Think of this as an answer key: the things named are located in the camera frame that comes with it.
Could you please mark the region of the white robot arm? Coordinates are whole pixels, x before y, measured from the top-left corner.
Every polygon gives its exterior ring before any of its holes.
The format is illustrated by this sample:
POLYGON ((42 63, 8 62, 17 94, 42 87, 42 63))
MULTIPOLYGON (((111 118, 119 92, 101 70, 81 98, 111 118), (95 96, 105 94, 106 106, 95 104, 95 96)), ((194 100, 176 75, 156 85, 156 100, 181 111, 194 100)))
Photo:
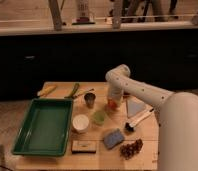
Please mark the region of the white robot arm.
POLYGON ((130 79, 125 64, 109 70, 105 79, 109 96, 125 91, 159 112, 157 171, 198 171, 198 95, 130 79))

